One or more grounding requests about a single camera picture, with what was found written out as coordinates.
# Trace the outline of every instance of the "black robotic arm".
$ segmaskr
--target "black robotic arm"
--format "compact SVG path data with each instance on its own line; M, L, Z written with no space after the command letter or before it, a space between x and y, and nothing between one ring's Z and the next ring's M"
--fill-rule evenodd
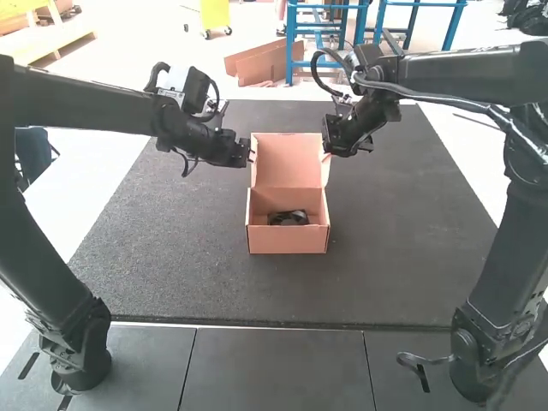
M162 70L168 78L158 86ZM207 96L210 85L216 100ZM0 283L27 306L27 320L51 358L53 388L60 393L90 390L110 370L110 312L74 276L25 207L13 181L14 127L154 136L158 150L184 152L183 176L198 161L245 167L250 142L222 128L228 102L220 101L214 81L193 67L181 71L159 63L146 90L138 92L16 66L11 57L0 56L0 87ZM201 115L205 106L209 110Z
M345 69L355 105L321 83L314 62L331 54ZM340 157L372 151L372 133L401 119L398 101L445 104L489 116L505 133L505 174L511 180L503 220L479 280L456 309L451 354L428 360L400 353L415 373L450 363L456 389L495 408L517 373L548 343L543 294L548 287L548 39L468 51L385 57L359 45L342 60L316 52L313 75L334 95L326 115L324 148ZM509 112L499 105L510 107Z

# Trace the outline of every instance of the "box flap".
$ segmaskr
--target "box flap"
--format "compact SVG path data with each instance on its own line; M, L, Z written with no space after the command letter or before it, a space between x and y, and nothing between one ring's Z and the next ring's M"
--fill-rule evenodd
M286 42L287 39L279 39L265 45L260 45L258 47L253 47L252 49L235 53L231 56L226 56L224 58L224 67L226 68L226 74L233 77L236 76L236 62L238 60L243 60L244 58L255 56L256 54L264 53L266 51L274 50L277 47L285 46Z
M252 133L251 187L321 188L331 155L319 133Z

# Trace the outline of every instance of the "cardboard box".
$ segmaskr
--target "cardboard box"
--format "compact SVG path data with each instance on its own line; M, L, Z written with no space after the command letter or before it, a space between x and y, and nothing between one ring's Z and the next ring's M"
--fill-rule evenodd
M238 86L251 86L262 81L278 81L285 78L287 39L279 39L241 53L226 56L226 73L238 77ZM293 60L303 60L305 44L303 40L293 43Z
M246 231L251 254L325 253L330 232L325 185L331 155L321 134L255 133ZM272 212L304 209L309 225L267 225Z

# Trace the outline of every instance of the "blue metal frame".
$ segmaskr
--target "blue metal frame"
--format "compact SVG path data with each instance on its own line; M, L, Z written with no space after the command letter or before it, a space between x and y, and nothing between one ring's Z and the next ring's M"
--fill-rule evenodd
M455 37L456 29L458 28L459 21L461 19L462 10L468 6L467 0L456 0L456 3L421 3L420 0L413 0L413 2L398 2L391 0L380 0L380 5L378 6L377 22L375 24L375 29L373 31L373 43L375 45L380 43L380 38L383 33L383 24L384 16L386 14L387 6L407 6L412 7L411 17L409 18L409 23L407 28L389 28L388 30L391 33L404 33L406 35L405 42L403 43L403 49L407 50L411 43L411 37L413 35L414 23L417 20L417 13L419 12L419 7L452 7L453 15L451 16L451 21L449 27L447 28L447 33L445 34L444 44L442 45L442 50L447 51L451 49L453 44L453 38Z
M285 81L292 86L293 85L293 69L295 67L309 67L309 61L294 61L292 56L293 43L295 42L297 34L313 34L316 38L316 46L321 49L324 47L322 36L324 34L336 34L339 38L339 50L344 48L344 40L346 37L346 26L348 20L348 10L358 9L359 19L356 24L356 32L361 32L361 43L363 43L363 36L366 26L367 8L369 7L369 0L359 0L356 5L348 4L349 0L344 0L343 4L298 4L297 0L288 0L288 25L287 25L287 47L286 47L286 72ZM314 23L305 23L297 21L297 9L312 9L314 15ZM319 19L319 9L342 9L342 18L340 23L334 22L334 14L330 13L329 22L321 22ZM318 60L318 67L337 68L340 67L337 62L327 62L325 57L321 57Z

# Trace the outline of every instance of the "cable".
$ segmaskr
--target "cable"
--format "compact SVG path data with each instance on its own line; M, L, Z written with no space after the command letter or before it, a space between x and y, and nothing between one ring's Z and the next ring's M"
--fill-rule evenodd
M367 88L374 88L377 90L386 90L388 92L394 92L405 98L411 98L417 101L424 101L427 103L444 104L457 109L471 111L478 114L488 114L490 105L486 103L479 103L477 101L468 100L466 98L459 98L453 96L447 96L444 94L435 94L431 92L416 92L408 89L404 86L393 83L383 83L382 81L370 81L365 78L365 75L354 71L352 73L352 81L360 86Z
M312 77L314 78L314 81L316 81L316 84L322 89L326 90L329 94L336 96L336 97L342 97L344 96L344 93L339 92L338 90L334 90L331 87L327 86L318 75L318 60L320 57L322 57L324 54L327 54L328 56L332 57L337 63L341 64L342 69L344 70L344 73L348 77L348 81L351 79L352 75L352 67L344 61L342 57L338 55L338 53L332 49L323 48L318 49L314 52L312 59L310 60L310 71L312 72Z
M211 86L213 87L213 90L215 91L215 110L213 110L211 113L205 115L205 116L192 116L192 118L195 118L199 122L209 122L213 120L213 117L218 113L219 110L219 104L221 102L221 98L219 96L219 88L217 87L217 83L213 79L209 79L211 82Z
M411 98L416 101L444 104L473 113L485 114L491 118L506 134L512 134L515 136L517 138L516 140L520 142L521 148L528 152L533 160L537 161L542 166L548 165L548 149L546 147L546 143L536 137L535 134L527 128L527 126L517 121L511 114L502 110L497 105L480 103L477 101L468 100L467 98L447 96L444 94L416 92L404 86L393 83L370 81L366 80L364 73L357 71L352 73L352 80L356 84L366 88L394 92L401 97Z
M184 152L180 152L174 147L171 147L171 151L176 152L182 157L183 161L185 162L185 168L182 170L181 177L188 177L190 173L192 173L194 169L198 166L198 158L192 158L192 160L194 160L194 163L192 164L192 166L190 166L190 157L187 154L185 154Z

